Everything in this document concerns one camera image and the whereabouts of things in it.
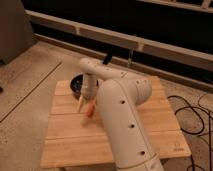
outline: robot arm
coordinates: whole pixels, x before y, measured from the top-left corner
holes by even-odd
[[[80,67],[85,72],[82,96],[90,99],[97,93],[98,109],[118,170],[163,171],[135,107],[151,94],[148,79],[89,59],[82,59]],[[97,78],[106,80],[98,91]]]

